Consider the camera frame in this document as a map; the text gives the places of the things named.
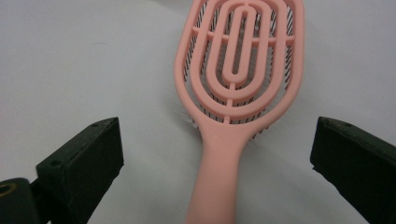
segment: pink plastic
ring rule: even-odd
[[[222,46],[227,46],[225,55],[221,55]],[[252,58],[253,48],[257,53]],[[233,65],[238,57],[235,72]],[[257,96],[269,57],[271,81]],[[253,68],[251,60],[256,60]],[[204,143],[186,223],[234,223],[238,163],[243,148],[289,108],[301,86],[303,63],[301,0],[193,1],[175,60],[177,94],[198,125]],[[288,85],[283,91],[285,76]],[[186,80],[191,83],[191,91]],[[280,91],[284,92],[281,99],[264,113]]]

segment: white background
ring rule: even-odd
[[[201,157],[173,61],[191,0],[0,1],[0,179],[119,117],[125,166],[90,223],[182,223]],[[318,116],[396,144],[396,2],[305,0],[304,83],[250,142],[237,223],[367,223],[312,170]]]

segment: hairbrush handle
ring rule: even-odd
[[[232,224],[238,164],[245,141],[224,132],[205,136],[186,224]]]

